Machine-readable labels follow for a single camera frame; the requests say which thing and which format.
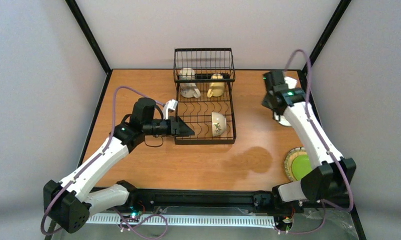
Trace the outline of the white floral mug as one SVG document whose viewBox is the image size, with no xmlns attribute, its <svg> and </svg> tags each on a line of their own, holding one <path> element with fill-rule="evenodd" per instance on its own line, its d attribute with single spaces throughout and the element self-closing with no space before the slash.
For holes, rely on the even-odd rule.
<svg viewBox="0 0 401 240">
<path fill-rule="evenodd" d="M 196 80 L 196 73 L 192 68 L 182 68 L 179 71 L 179 79 L 188 81 L 188 83 L 180 83 L 180 94 L 184 98 L 200 98 L 201 92 L 198 89 L 196 83 L 191 82 Z"/>
</svg>

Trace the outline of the white bowl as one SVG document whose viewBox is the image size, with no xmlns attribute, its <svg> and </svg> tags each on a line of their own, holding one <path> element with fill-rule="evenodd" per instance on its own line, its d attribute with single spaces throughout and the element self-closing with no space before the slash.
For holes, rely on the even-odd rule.
<svg viewBox="0 0 401 240">
<path fill-rule="evenodd" d="M 219 112 L 213 111 L 211 113 L 211 129 L 213 137 L 221 136 L 227 130 L 226 117 Z"/>
</svg>

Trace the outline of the yellow mug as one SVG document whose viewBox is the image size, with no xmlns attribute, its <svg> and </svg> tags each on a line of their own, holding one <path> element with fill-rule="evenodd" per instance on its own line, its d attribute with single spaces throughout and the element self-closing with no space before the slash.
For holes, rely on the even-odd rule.
<svg viewBox="0 0 401 240">
<path fill-rule="evenodd" d="M 211 80 L 223 80 L 224 77 L 220 73 L 214 73 L 210 79 Z M 211 82 L 209 85 L 209 89 L 207 91 L 207 97 L 208 98 L 220 97 L 223 95 L 225 88 L 226 88 L 225 82 Z"/>
</svg>

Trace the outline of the black wire dish rack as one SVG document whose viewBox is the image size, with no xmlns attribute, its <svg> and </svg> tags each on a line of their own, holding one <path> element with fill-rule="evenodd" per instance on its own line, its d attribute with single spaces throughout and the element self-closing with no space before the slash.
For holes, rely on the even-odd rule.
<svg viewBox="0 0 401 240">
<path fill-rule="evenodd" d="M 201 96 L 186 98 L 180 93 L 179 72 L 183 68 L 195 71 L 196 83 Z M 213 80 L 213 74 L 222 74 L 222 80 Z M 233 83 L 236 80 L 234 55 L 230 47 L 175 48 L 173 57 L 173 80 L 176 88 L 178 107 L 176 116 L 180 117 L 194 135 L 175 137 L 177 145 L 231 145 L 237 137 L 233 104 Z M 225 90 L 220 97 L 207 97 L 210 83 L 225 82 Z M 226 117 L 226 131 L 218 137 L 212 136 L 211 113 L 217 112 Z"/>
</svg>

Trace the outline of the dark teal spotted bowl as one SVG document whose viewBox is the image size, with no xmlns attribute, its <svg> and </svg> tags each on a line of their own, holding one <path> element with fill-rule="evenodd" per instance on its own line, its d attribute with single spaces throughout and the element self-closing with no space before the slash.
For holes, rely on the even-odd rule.
<svg viewBox="0 0 401 240">
<path fill-rule="evenodd" d="M 282 126 L 285 126 L 285 127 L 291 127 L 292 126 L 290 124 L 290 122 L 283 115 L 275 114 L 274 118 Z"/>
</svg>

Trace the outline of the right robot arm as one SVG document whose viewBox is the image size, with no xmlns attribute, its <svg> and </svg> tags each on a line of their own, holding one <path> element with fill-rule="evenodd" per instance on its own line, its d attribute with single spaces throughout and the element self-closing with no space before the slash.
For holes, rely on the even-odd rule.
<svg viewBox="0 0 401 240">
<path fill-rule="evenodd" d="M 302 88 L 290 88 L 282 70 L 263 74 L 266 95 L 262 105 L 272 110 L 279 121 L 284 117 L 293 127 L 309 157 L 311 172 L 301 180 L 274 187 L 282 202 L 318 201 L 348 192 L 357 168 L 331 143 L 313 113 Z"/>
</svg>

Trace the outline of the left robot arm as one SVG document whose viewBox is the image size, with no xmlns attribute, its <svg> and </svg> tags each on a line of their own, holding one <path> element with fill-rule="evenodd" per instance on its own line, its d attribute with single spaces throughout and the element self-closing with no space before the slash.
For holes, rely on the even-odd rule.
<svg viewBox="0 0 401 240">
<path fill-rule="evenodd" d="M 143 143 L 146 136 L 194 135 L 180 117 L 170 115 L 177 108 L 178 101 L 174 99 L 160 108 L 151 98 L 139 98 L 132 113 L 123 117 L 88 160 L 62 180 L 50 180 L 44 185 L 42 221 L 51 218 L 60 230 L 72 234 L 81 229 L 92 215 L 125 204 L 131 192 L 130 184 L 125 181 L 97 192 L 91 191 L 116 163 Z"/>
</svg>

